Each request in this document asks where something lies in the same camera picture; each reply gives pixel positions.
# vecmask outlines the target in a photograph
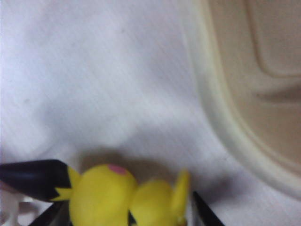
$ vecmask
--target white fabric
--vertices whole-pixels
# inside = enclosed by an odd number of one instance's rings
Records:
[[[171,182],[186,167],[225,225],[301,225],[301,202],[250,175],[209,128],[175,1],[1,3],[2,162],[113,162]]]

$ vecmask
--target plastic container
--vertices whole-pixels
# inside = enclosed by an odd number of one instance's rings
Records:
[[[301,199],[301,1],[179,1],[203,108],[226,148]]]

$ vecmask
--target pokemon figure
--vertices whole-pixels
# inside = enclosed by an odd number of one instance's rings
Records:
[[[116,165],[98,165],[80,175],[59,160],[42,160],[2,164],[0,180],[38,200],[69,200],[73,226],[187,225],[185,170],[172,188],[164,180],[138,185],[129,171]]]

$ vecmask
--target black-tipped ear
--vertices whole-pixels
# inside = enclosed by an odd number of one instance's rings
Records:
[[[62,211],[63,204],[63,202],[56,202],[52,204],[28,226],[49,226],[59,217],[59,212]],[[65,218],[67,218],[65,220],[65,225],[67,225],[69,217],[65,216]]]
[[[198,212],[198,220],[201,221],[201,225],[225,226],[197,192],[193,192],[193,198]]]
[[[56,188],[71,188],[69,174],[70,167],[59,160],[0,165],[0,180],[25,195],[47,202],[60,197]]]

